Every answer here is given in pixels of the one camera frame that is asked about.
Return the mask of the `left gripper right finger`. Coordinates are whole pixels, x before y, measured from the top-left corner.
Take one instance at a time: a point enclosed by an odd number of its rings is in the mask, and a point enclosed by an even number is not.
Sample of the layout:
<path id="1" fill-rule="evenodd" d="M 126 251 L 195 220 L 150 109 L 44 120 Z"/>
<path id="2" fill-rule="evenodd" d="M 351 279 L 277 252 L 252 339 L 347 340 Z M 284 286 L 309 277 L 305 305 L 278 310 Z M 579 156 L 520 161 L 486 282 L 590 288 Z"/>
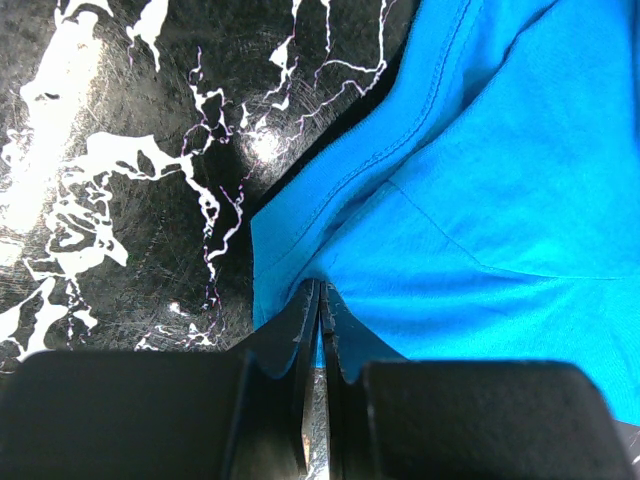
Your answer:
<path id="1" fill-rule="evenodd" d="M 577 367 L 411 361 L 320 294 L 333 479 L 631 479 L 615 421 Z"/>

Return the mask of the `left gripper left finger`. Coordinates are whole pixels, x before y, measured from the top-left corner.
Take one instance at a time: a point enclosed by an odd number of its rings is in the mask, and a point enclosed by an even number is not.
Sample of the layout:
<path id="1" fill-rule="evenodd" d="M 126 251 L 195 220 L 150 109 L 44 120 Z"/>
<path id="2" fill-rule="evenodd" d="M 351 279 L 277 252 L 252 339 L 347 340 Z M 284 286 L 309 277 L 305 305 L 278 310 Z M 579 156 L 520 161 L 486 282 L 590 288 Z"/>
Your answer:
<path id="1" fill-rule="evenodd" d="M 320 284 L 225 352 L 42 352 L 1 399 L 5 479 L 296 479 Z"/>

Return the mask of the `blue t shirt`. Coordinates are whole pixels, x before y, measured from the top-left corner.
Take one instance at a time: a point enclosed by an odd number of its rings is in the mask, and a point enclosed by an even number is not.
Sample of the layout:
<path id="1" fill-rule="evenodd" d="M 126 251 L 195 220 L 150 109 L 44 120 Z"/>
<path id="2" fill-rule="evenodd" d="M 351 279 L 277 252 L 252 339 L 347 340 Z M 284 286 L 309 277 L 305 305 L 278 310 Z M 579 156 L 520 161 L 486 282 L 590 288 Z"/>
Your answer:
<path id="1" fill-rule="evenodd" d="M 639 420 L 639 5 L 424 1 L 384 101 L 252 219 L 410 359 L 571 362 Z"/>

